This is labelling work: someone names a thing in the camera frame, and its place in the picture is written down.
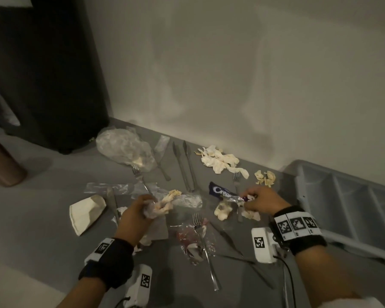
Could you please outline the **person's right hand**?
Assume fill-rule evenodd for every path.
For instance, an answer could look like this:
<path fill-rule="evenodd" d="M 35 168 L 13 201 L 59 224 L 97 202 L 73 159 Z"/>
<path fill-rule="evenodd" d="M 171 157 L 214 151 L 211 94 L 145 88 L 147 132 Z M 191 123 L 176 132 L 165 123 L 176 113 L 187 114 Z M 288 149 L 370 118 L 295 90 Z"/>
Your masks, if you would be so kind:
<path fill-rule="evenodd" d="M 268 186 L 255 185 L 246 189 L 241 197 L 256 196 L 252 201 L 247 201 L 244 207 L 248 211 L 255 211 L 259 213 L 267 213 L 271 216 L 277 212 L 291 207 L 291 205 L 285 201 L 278 193 Z"/>

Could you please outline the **tissue and plastic wad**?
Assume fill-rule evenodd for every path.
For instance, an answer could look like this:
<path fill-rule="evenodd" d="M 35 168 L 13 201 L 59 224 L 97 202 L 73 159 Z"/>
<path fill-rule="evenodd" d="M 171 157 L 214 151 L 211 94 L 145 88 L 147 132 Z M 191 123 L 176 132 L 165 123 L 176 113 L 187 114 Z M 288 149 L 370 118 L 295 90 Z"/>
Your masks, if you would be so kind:
<path fill-rule="evenodd" d="M 173 200 L 180 195 L 182 195 L 181 191 L 172 190 L 169 191 L 169 193 L 162 200 L 151 204 L 148 209 L 150 219 L 155 219 L 168 214 L 169 211 L 173 209 Z"/>

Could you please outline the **blue snack wrapper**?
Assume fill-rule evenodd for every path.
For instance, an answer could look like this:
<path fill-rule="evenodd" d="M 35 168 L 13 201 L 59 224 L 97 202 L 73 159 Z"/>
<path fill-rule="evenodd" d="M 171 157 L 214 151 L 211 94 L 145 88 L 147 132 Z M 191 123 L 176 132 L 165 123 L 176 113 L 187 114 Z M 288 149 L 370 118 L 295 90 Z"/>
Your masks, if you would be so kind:
<path fill-rule="evenodd" d="M 241 205 L 246 201 L 243 197 L 240 197 L 236 193 L 231 192 L 230 190 L 221 187 L 212 181 L 209 183 L 209 194 L 220 200 L 226 200 L 227 202 L 233 202 L 238 205 Z"/>

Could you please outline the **person's right forearm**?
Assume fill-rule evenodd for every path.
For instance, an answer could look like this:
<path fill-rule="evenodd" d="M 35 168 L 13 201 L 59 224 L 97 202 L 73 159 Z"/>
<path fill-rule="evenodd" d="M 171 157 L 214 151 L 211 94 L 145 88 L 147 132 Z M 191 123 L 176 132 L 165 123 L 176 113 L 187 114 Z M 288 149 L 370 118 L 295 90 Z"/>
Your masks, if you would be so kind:
<path fill-rule="evenodd" d="M 339 299 L 361 299 L 346 271 L 328 252 L 317 245 L 295 255 L 301 279 L 312 308 Z"/>

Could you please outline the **person's left forearm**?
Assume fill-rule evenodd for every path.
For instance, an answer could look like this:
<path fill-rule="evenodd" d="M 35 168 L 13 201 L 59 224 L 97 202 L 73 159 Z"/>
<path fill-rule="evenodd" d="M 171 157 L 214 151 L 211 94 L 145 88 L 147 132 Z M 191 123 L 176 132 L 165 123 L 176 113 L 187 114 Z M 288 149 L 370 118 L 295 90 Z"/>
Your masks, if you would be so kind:
<path fill-rule="evenodd" d="M 56 308 L 98 308 L 106 292 L 103 280 L 84 277 Z"/>

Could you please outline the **white torn tissue piece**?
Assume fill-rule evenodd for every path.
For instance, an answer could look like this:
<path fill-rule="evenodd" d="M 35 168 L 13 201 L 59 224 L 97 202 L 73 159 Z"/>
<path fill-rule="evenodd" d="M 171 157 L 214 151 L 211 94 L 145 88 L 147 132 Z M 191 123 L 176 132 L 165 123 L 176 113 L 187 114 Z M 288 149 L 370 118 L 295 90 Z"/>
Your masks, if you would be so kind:
<path fill-rule="evenodd" d="M 255 220 L 255 221 L 261 221 L 261 216 L 259 212 L 255 211 L 247 211 L 245 209 L 242 210 L 241 216 L 245 217 L 247 219 Z"/>

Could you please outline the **small pale food scraps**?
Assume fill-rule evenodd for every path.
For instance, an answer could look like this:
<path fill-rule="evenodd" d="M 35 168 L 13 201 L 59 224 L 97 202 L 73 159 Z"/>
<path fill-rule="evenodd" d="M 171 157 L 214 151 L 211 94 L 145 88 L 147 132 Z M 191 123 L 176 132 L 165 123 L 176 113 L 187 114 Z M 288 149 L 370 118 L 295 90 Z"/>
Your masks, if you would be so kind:
<path fill-rule="evenodd" d="M 262 172 L 261 170 L 255 172 L 255 177 L 256 177 L 256 184 L 257 185 L 262 185 L 264 184 L 265 186 L 268 186 L 269 188 L 274 185 L 276 181 L 276 176 L 273 172 L 271 171 L 266 171 Z"/>

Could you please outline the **pale food scrap lump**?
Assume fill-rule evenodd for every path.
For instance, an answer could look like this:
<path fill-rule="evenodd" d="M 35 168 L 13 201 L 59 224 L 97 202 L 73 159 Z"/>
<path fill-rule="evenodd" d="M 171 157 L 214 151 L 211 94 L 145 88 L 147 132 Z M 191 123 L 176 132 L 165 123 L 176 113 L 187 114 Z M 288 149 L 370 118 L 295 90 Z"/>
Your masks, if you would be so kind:
<path fill-rule="evenodd" d="M 225 221 L 232 210 L 233 208 L 229 202 L 220 201 L 214 210 L 214 216 L 220 221 Z"/>

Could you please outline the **long clear plastic wrapper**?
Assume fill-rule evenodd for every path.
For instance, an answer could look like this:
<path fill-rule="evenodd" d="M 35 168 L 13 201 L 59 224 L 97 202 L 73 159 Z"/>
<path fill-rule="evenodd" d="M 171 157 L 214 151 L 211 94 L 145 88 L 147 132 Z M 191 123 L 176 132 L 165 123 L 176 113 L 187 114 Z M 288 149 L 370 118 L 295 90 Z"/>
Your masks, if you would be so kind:
<path fill-rule="evenodd" d="M 87 183 L 84 193 L 104 195 L 107 193 L 108 187 L 113 189 L 115 195 L 129 195 L 132 199 L 136 199 L 138 196 L 147 193 L 147 189 L 142 183 L 104 184 L 94 182 Z M 162 200 L 169 193 L 168 190 L 160 188 L 156 182 L 147 183 L 147 187 L 157 200 Z M 174 197 L 172 204 L 177 207 L 199 209 L 202 207 L 203 202 L 200 195 L 182 193 Z"/>

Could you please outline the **crumpled white tissue pile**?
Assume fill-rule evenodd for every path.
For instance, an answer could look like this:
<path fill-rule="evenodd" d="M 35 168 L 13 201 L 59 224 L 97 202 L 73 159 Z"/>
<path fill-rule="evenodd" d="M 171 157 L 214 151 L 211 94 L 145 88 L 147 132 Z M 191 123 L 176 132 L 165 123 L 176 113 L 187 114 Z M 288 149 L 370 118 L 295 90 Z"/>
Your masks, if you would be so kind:
<path fill-rule="evenodd" d="M 213 169 L 215 174 L 221 174 L 227 170 L 233 174 L 240 173 L 244 179 L 249 178 L 249 173 L 246 169 L 239 167 L 240 160 L 233 154 L 224 154 L 223 150 L 217 148 L 216 145 L 210 145 L 205 148 L 198 148 L 194 151 L 195 155 L 201 157 L 201 162 Z"/>

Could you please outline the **black right wristband with markers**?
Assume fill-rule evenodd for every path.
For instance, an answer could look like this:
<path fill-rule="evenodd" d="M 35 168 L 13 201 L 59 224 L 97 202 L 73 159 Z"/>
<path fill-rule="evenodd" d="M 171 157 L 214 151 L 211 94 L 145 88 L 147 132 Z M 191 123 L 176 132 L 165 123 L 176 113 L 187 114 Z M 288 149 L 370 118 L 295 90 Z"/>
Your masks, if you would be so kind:
<path fill-rule="evenodd" d="M 278 211 L 270 224 L 281 244 L 294 256 L 315 246 L 327 246 L 315 218 L 299 206 Z"/>

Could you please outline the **crumpled clear plastic bag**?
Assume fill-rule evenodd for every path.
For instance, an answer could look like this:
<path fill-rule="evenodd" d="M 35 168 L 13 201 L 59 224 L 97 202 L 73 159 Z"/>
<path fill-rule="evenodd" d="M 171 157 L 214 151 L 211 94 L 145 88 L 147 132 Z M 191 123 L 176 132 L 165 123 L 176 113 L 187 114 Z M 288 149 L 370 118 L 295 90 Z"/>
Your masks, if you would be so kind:
<path fill-rule="evenodd" d="M 95 142 L 102 155 L 118 164 L 136 166 L 141 172 L 149 172 L 157 167 L 151 146 L 133 131 L 104 129 Z"/>

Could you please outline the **large steel fork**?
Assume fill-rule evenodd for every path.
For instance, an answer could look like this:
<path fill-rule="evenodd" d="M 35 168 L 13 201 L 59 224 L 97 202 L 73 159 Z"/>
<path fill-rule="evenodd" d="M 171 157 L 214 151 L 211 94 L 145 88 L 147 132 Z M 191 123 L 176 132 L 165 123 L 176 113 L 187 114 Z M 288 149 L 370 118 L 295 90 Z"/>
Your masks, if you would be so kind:
<path fill-rule="evenodd" d="M 215 268 L 214 268 L 213 263 L 211 261 L 210 253 L 209 253 L 209 250 L 208 250 L 207 245 L 206 245 L 205 240 L 204 240 L 203 222 L 202 222 L 202 218 L 200 217 L 200 214 L 198 212 L 195 212 L 192 215 L 192 221 L 193 221 L 194 231 L 199 238 L 199 241 L 200 241 L 202 248 L 204 249 L 204 254 L 205 254 L 205 257 L 207 259 L 207 263 L 209 265 L 209 270 L 210 270 L 210 275 L 211 275 L 214 291 L 218 292 L 221 290 L 221 286 L 220 286 L 220 283 L 219 283 L 218 278 L 216 276 L 216 271 L 215 271 Z"/>

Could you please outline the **grey plastic cutlery tray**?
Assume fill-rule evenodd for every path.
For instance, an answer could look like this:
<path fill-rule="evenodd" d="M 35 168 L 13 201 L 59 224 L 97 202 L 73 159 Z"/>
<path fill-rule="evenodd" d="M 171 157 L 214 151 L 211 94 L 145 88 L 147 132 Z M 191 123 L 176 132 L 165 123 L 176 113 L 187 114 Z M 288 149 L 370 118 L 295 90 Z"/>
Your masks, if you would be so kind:
<path fill-rule="evenodd" d="M 295 186 L 328 243 L 385 264 L 385 186 L 303 160 Z"/>

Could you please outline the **white sleeve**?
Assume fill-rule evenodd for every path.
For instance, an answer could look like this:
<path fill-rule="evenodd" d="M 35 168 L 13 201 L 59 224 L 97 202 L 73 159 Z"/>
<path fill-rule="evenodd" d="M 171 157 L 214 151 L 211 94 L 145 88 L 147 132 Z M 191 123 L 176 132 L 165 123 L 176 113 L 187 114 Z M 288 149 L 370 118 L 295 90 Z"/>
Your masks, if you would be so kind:
<path fill-rule="evenodd" d="M 336 299 L 322 303 L 318 308 L 385 308 L 375 297 L 362 299 Z"/>

